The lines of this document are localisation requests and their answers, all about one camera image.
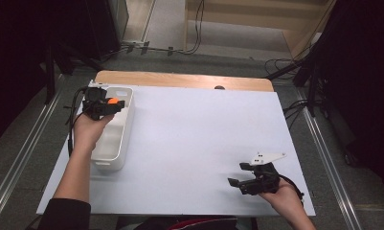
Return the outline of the white board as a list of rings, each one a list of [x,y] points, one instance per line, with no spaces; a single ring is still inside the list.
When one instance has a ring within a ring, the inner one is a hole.
[[[240,163],[278,153],[277,171],[308,191],[274,92],[136,86],[124,166],[91,170],[92,213],[101,215],[272,216]]]

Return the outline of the white plastic bin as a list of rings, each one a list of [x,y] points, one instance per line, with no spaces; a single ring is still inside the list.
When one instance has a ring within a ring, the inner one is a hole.
[[[108,98],[124,101],[124,108],[116,113],[104,128],[102,136],[93,150],[91,160],[99,170],[118,171],[124,166],[135,113],[135,101],[131,88],[110,86],[106,90]]]

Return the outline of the person's right hand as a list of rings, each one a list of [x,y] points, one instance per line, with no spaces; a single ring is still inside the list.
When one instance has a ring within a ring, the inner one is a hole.
[[[260,196],[284,218],[295,217],[304,210],[294,187],[283,179],[280,180],[279,189],[275,193],[260,193]]]

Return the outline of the wooden table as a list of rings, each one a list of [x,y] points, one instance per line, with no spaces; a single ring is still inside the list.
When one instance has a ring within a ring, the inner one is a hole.
[[[100,71],[95,77],[97,83],[187,87],[215,89],[222,86],[228,90],[273,92],[272,82],[267,79],[189,75],[153,72]]]

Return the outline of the dark curtain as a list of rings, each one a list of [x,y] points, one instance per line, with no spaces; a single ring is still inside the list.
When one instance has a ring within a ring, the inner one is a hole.
[[[384,184],[384,0],[337,0],[321,72],[352,134],[350,154]]]
[[[29,101],[52,88],[43,62],[67,66],[61,24],[79,0],[0,0],[0,138]]]

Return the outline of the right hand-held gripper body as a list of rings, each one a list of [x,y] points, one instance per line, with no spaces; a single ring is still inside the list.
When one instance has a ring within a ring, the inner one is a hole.
[[[260,193],[275,193],[279,189],[280,174],[275,169],[273,162],[285,158],[285,153],[257,153],[248,162],[254,169],[250,172],[254,179],[240,181],[239,188],[244,195],[257,195]]]

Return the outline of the light wooden platform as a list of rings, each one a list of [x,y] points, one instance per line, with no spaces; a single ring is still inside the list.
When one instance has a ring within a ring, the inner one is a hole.
[[[204,0],[203,20],[280,29],[290,54],[303,56],[326,26],[337,0]]]

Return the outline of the dark cabinet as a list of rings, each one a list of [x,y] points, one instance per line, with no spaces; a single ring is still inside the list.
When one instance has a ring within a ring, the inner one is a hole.
[[[88,56],[101,59],[118,52],[129,19],[126,0],[85,0],[90,22]]]

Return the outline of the metal floor rail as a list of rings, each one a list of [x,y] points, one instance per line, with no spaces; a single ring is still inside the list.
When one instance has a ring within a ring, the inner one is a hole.
[[[67,80],[66,75],[58,74],[53,98],[45,104],[41,99],[45,91],[40,91],[0,138],[0,216],[32,158]]]
[[[350,194],[344,185],[343,179],[334,164],[330,150],[318,125],[317,119],[310,114],[307,108],[303,109],[305,123],[312,136],[316,152],[323,165],[329,186],[333,194],[333,203],[337,206],[339,213],[348,230],[364,230],[361,221],[355,211],[355,206]]]

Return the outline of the white power strip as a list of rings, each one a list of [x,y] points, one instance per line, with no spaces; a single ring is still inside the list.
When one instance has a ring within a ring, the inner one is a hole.
[[[133,47],[133,48],[144,48],[144,47],[148,47],[149,46],[149,41],[138,41],[138,40],[135,40],[135,41],[122,41],[121,42],[121,48],[129,48],[129,47]]]

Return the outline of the person's black sleeve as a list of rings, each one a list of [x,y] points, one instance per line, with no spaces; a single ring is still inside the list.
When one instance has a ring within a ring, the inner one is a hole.
[[[52,198],[37,230],[89,230],[91,205],[70,198]]]

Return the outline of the person's left hand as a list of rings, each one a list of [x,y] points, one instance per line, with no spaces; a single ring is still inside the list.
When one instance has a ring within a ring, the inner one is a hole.
[[[101,138],[103,130],[114,118],[113,115],[102,117],[94,121],[87,115],[80,115],[74,125],[73,156],[90,156]]]

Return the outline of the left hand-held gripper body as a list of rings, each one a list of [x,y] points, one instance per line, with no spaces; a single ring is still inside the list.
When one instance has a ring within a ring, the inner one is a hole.
[[[92,120],[99,120],[101,116],[109,114],[109,104],[106,96],[107,91],[100,87],[88,86],[84,90],[84,100],[82,101],[82,112]]]

